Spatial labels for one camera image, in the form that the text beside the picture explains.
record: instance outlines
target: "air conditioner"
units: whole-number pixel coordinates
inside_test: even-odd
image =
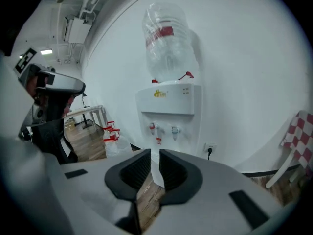
[[[88,20],[87,22],[79,18],[65,20],[64,42],[83,44],[92,26],[92,20]]]

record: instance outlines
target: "white wall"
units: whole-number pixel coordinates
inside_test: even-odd
[[[56,73],[75,77],[78,79],[82,79],[82,69],[80,64],[76,64],[75,62],[71,62],[70,64],[61,63],[58,62],[50,62],[49,65],[53,66],[56,70]]]
[[[312,69],[308,43],[279,0],[116,1],[82,60],[90,104],[103,104],[130,142],[146,147],[134,94],[152,79],[141,22],[156,1],[179,5],[193,31],[204,94],[200,142],[217,145],[211,159],[244,172],[276,169],[290,118],[310,105]]]

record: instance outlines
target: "plastic water bottle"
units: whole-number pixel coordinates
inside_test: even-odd
[[[171,3],[151,4],[143,18],[147,66],[158,82],[179,80],[199,68],[185,13]]]

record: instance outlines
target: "power cord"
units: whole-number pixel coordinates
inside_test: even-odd
[[[207,159],[210,160],[210,155],[212,154],[213,149],[212,149],[212,148],[208,148],[207,151],[208,151],[208,153],[209,153],[209,156],[208,156]]]

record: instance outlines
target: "power outlet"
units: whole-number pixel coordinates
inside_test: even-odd
[[[203,146],[203,151],[208,152],[208,149],[212,149],[212,153],[216,150],[216,144],[213,143],[205,143]]]

